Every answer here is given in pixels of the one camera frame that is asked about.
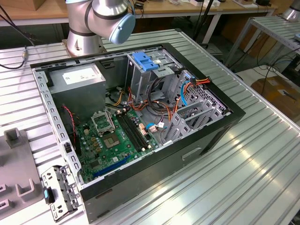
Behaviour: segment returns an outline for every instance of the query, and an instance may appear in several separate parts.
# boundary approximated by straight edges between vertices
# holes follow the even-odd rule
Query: gray robot arm
[[[294,0],[291,6],[281,15],[282,18],[290,21],[298,21],[300,13],[300,0]]]
[[[101,52],[99,36],[125,42],[135,26],[127,0],[67,0],[70,32],[68,50],[76,56]]]

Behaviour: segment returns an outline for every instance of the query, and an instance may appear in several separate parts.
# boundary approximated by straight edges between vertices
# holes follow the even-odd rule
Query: power cable
[[[199,14],[199,16],[198,16],[198,20],[197,20],[197,22],[196,22],[196,25],[195,25],[195,29],[194,29],[193,35],[195,35],[196,29],[197,29],[197,26],[198,26],[198,23],[199,23],[199,20],[200,20],[200,17],[201,17],[201,13],[202,13],[202,9],[203,9],[203,4],[204,4],[204,1],[202,2],[202,5],[201,5],[200,14]]]
[[[14,28],[17,32],[19,32],[24,38],[26,38],[32,45],[34,45],[33,41],[31,40],[31,38],[29,38],[23,31],[21,31],[13,22],[13,20],[10,18],[10,16],[8,15],[8,13],[5,11],[5,9],[0,5],[0,9],[2,10],[2,12],[4,13],[4,15],[7,17],[7,19],[0,14],[0,17],[7,22],[12,28]]]
[[[25,50],[22,53],[22,59],[23,59],[22,63],[19,66],[17,66],[17,67],[8,67],[8,66],[4,66],[2,64],[0,64],[0,67],[3,67],[5,69],[19,69],[19,68],[21,68],[24,65],[24,63],[26,62],[26,60],[28,59],[28,51],[27,51],[27,47],[26,46],[25,46]]]

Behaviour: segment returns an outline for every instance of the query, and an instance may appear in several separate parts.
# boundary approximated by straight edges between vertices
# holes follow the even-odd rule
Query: chip
[[[120,144],[120,141],[115,133],[103,136],[102,140],[108,149]]]
[[[94,167],[96,167],[96,166],[98,166],[99,165],[99,162],[96,160],[96,161],[94,161],[94,162],[92,162],[92,163],[90,163],[90,166],[92,167],[92,168],[94,168]]]

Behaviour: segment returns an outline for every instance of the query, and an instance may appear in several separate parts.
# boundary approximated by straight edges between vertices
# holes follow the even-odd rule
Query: aluminum extrusion table
[[[275,62],[284,46],[290,48],[291,50],[298,49],[295,52],[298,54],[300,53],[300,42],[294,38],[295,34],[300,33],[300,21],[289,22],[281,18],[280,16],[253,17],[248,19],[243,30],[241,31],[240,35],[238,36],[237,40],[232,46],[225,62],[226,66],[228,66],[236,50],[240,46],[243,38],[245,37],[252,25],[257,28],[257,31],[246,46],[244,50],[245,52],[255,42],[259,34],[261,32],[264,32],[282,44],[281,47],[274,53],[274,59],[270,64]]]
[[[200,159],[93,224],[288,224],[300,209],[300,129],[198,44],[175,30],[133,34],[108,51],[170,42],[247,114]],[[63,44],[29,47],[19,70],[0,68],[0,135],[25,130],[39,174],[63,165],[29,63],[67,58]],[[22,48],[0,51],[0,63],[22,61]],[[55,224],[42,200],[0,224]],[[59,224],[84,225],[83,207]]]

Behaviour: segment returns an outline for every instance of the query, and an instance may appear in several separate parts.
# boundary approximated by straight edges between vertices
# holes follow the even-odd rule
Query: connector
[[[195,87],[196,87],[196,85],[197,85],[196,78],[195,78],[194,76],[192,76],[192,77],[190,78],[190,81],[191,81],[191,83],[192,83],[193,87],[195,88]]]
[[[26,46],[25,46],[25,50],[22,53],[22,58],[23,58],[23,61],[27,61],[27,59],[28,59],[28,50],[27,50]]]

